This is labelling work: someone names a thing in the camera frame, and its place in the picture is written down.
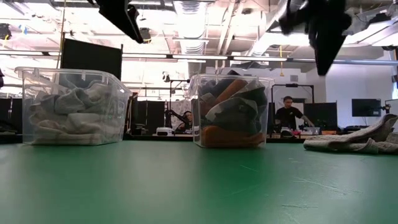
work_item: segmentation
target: computer screen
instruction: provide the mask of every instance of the computer screen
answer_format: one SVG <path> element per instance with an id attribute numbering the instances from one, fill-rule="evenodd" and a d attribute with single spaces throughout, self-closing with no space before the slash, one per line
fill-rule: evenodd
<path id="1" fill-rule="evenodd" d="M 108 72 L 120 80 L 122 50 L 78 40 L 65 39 L 62 50 L 61 68 Z"/>
<path id="2" fill-rule="evenodd" d="M 380 99 L 352 99 L 353 117 L 380 117 Z"/>

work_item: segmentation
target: laundry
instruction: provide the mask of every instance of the laundry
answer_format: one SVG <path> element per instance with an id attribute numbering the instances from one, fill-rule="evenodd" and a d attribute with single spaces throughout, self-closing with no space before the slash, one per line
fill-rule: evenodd
<path id="1" fill-rule="evenodd" d="M 29 107 L 33 144 L 98 145 L 122 138 L 126 96 L 113 86 L 94 80 L 86 89 L 38 95 Z"/>
<path id="2" fill-rule="evenodd" d="M 257 133 L 250 135 L 241 131 L 228 131 L 217 126 L 202 129 L 200 141 L 205 147 L 257 147 L 266 141 L 266 135 Z"/>
<path id="3" fill-rule="evenodd" d="M 397 119 L 397 115 L 386 114 L 376 124 L 351 134 L 310 137 L 304 148 L 319 152 L 398 154 L 398 134 L 392 132 Z"/>
<path id="4" fill-rule="evenodd" d="M 266 140 L 270 80 L 264 79 L 266 87 L 257 77 L 240 78 L 235 71 L 230 75 L 218 76 L 217 84 L 208 75 L 191 80 L 198 85 L 192 108 L 201 129 L 195 141 L 203 147 L 257 147 Z"/>

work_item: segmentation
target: person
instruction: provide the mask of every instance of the person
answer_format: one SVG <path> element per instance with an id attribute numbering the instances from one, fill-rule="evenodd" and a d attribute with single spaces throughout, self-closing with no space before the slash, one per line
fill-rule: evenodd
<path id="1" fill-rule="evenodd" d="M 301 111 L 292 106 L 293 98 L 291 96 L 285 96 L 284 107 L 279 108 L 275 115 L 275 124 L 281 127 L 288 127 L 296 130 L 296 119 L 303 119 L 308 123 L 310 127 L 314 127 L 313 123 L 303 114 Z"/>
<path id="2" fill-rule="evenodd" d="M 191 111 L 186 111 L 184 112 L 184 114 L 182 115 L 182 118 L 186 121 L 189 122 L 189 127 L 185 127 L 185 123 L 181 123 L 177 129 L 181 130 L 181 131 L 185 131 L 185 130 L 189 130 L 192 129 L 192 112 Z"/>

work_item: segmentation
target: green table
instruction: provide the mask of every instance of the green table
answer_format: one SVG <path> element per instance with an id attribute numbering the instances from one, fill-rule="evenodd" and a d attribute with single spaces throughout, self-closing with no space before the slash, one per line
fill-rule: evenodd
<path id="1" fill-rule="evenodd" d="M 398 158 L 301 144 L 209 150 L 191 142 L 0 146 L 0 221 L 398 223 Z"/>

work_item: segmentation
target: monitor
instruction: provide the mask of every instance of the monitor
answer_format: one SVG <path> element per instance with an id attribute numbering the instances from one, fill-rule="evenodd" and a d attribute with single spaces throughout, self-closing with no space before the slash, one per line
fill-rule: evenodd
<path id="1" fill-rule="evenodd" d="M 353 117 L 380 117 L 380 99 L 352 99 Z"/>
<path id="2" fill-rule="evenodd" d="M 268 103 L 267 133 L 274 131 L 275 103 Z"/>

